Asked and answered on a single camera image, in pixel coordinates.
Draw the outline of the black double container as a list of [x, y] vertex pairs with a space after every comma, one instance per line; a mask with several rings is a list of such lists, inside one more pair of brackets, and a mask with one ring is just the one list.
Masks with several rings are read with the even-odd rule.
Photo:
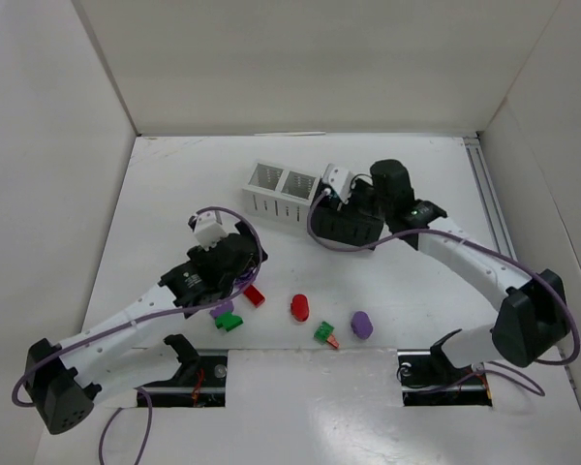
[[375, 190], [365, 180], [354, 181], [347, 203], [340, 201], [332, 188], [320, 181], [312, 207], [308, 224], [321, 239], [359, 247], [381, 237], [384, 219]]

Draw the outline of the white double container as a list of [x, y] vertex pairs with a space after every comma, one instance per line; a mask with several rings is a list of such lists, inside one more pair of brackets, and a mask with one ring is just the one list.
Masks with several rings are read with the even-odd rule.
[[304, 229], [320, 176], [273, 162], [256, 161], [242, 187], [247, 213]]

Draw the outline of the red rectangular lego brick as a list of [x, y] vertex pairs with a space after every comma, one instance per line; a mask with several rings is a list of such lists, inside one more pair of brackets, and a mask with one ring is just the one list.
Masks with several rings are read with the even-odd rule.
[[255, 308], [259, 308], [265, 303], [265, 296], [253, 285], [248, 286], [243, 295]]

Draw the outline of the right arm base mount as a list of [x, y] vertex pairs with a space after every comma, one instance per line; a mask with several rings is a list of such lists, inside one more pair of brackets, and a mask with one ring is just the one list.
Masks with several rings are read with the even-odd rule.
[[486, 377], [473, 375], [470, 366], [454, 367], [442, 345], [460, 329], [451, 331], [429, 349], [405, 349], [397, 353], [396, 378], [404, 407], [492, 407]]

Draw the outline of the purple studded lego brick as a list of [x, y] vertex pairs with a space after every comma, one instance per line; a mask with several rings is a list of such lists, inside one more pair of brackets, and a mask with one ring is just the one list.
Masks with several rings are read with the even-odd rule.
[[233, 302], [227, 301], [215, 308], [213, 308], [212, 310], [209, 311], [209, 315], [213, 318], [213, 319], [217, 319], [227, 313], [232, 313], [234, 311], [234, 304]]

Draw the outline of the small red lego piece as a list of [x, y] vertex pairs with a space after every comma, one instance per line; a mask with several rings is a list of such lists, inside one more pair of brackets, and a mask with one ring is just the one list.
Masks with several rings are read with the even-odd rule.
[[337, 341], [337, 339], [335, 338], [335, 336], [333, 334], [330, 334], [326, 338], [326, 343], [336, 350], [338, 350], [340, 347], [339, 342]]

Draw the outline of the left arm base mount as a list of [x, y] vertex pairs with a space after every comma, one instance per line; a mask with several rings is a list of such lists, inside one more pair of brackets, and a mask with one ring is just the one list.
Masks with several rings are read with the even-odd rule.
[[222, 408], [226, 406], [229, 352], [198, 351], [183, 335], [170, 335], [164, 343], [172, 348], [178, 370], [169, 378], [144, 385], [153, 407]]

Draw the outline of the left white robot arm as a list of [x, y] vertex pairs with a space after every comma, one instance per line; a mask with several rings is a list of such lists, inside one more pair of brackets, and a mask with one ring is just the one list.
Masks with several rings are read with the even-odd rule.
[[268, 256], [244, 221], [234, 232], [206, 227], [185, 263], [166, 272], [134, 303], [84, 332], [33, 344], [23, 387], [52, 435], [84, 421], [94, 407], [131, 388], [190, 380], [200, 356], [184, 335], [187, 320], [230, 300], [238, 281]]

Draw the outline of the red oval lego piece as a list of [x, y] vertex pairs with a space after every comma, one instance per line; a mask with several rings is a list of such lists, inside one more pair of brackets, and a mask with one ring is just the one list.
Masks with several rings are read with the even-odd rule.
[[310, 306], [306, 295], [296, 294], [292, 297], [290, 303], [290, 313], [293, 318], [300, 322], [306, 322], [310, 317]]

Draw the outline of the purple oval lego piece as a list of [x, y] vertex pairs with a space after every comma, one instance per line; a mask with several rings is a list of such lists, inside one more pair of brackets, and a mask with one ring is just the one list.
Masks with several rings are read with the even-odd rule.
[[363, 311], [357, 311], [352, 315], [351, 328], [353, 334], [360, 340], [367, 340], [374, 331], [370, 317]]

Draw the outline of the green square lego brick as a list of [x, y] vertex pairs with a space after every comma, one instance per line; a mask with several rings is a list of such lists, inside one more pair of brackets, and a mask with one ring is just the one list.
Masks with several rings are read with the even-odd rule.
[[314, 338], [320, 343], [326, 343], [329, 337], [333, 334], [334, 326], [328, 322], [322, 321], [316, 331]]

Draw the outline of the green notched lego brick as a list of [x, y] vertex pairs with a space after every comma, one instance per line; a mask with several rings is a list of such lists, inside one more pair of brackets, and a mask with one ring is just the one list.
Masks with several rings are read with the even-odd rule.
[[243, 319], [231, 312], [224, 313], [215, 319], [215, 326], [226, 332], [230, 332], [242, 325]]

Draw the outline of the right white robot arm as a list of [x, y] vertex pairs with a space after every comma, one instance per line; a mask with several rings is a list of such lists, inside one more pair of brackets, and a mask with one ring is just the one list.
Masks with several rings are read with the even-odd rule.
[[364, 182], [336, 168], [323, 179], [339, 204], [354, 214], [375, 214], [379, 229], [446, 266], [497, 312], [494, 323], [455, 329], [431, 346], [429, 360], [437, 373], [449, 377], [452, 371], [499, 360], [527, 367], [568, 335], [578, 334], [555, 272], [534, 272], [465, 238], [441, 207], [416, 197], [401, 162], [378, 161], [369, 178]]

